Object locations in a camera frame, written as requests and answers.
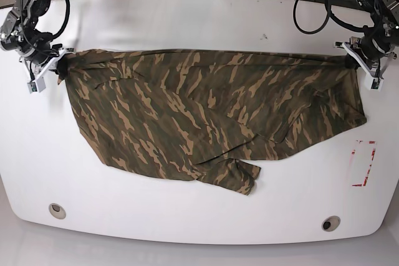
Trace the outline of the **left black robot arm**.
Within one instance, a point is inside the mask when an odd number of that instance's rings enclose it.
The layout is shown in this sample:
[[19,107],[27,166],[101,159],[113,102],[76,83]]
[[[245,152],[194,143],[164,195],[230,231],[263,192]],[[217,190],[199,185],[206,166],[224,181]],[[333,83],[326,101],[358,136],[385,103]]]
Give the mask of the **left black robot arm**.
[[345,49],[349,65],[358,64],[372,83],[383,80],[382,75],[390,61],[396,57],[398,47],[398,0],[356,0],[361,9],[369,13],[373,26],[356,27],[331,15],[338,25],[359,34],[348,42],[336,43]]

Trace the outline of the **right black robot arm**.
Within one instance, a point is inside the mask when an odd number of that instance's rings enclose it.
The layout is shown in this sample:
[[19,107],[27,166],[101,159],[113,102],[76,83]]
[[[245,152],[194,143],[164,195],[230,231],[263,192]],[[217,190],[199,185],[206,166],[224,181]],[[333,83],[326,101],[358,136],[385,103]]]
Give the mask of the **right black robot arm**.
[[52,44],[67,27],[70,17],[70,0],[65,0],[65,17],[61,28],[55,33],[41,32],[36,25],[49,9],[51,0],[16,0],[1,26],[1,48],[15,50],[27,70],[29,91],[45,89],[44,75],[50,71],[60,78],[68,74],[63,57],[73,54],[75,49],[62,44]]

